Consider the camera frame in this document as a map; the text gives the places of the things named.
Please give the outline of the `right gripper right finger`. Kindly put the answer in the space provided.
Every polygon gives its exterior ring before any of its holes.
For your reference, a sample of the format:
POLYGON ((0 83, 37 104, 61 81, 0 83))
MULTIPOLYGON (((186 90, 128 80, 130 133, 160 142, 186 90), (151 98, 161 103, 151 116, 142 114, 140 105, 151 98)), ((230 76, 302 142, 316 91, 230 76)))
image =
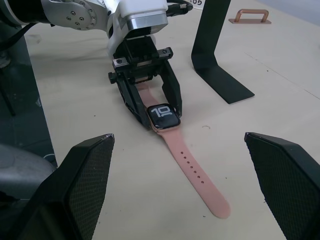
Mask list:
POLYGON ((320 238, 320 165, 297 143, 246 132, 264 200, 288 240, 320 238))

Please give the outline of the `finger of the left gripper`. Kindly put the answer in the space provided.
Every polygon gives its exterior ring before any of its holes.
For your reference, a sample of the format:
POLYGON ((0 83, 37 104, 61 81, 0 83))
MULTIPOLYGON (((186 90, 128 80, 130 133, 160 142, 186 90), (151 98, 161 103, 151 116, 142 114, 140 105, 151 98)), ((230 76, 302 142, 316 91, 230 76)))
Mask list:
POLYGON ((150 120, 147 116, 146 108, 140 97, 138 89, 134 83, 131 83, 124 75, 117 75, 116 83, 123 102, 128 110, 133 114, 137 121, 145 128, 150 128, 150 120))
POLYGON ((169 62, 164 62, 160 71, 163 81, 162 90, 168 103, 175 109, 179 117, 182 116, 182 97, 180 84, 169 62))

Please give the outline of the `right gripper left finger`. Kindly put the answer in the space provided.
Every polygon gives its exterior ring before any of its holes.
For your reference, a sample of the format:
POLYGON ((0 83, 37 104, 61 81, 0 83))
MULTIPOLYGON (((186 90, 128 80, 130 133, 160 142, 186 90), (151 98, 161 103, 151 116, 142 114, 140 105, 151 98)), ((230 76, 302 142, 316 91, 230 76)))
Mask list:
POLYGON ((115 137, 87 139, 68 152, 14 223, 16 240, 90 240, 105 200, 115 137))

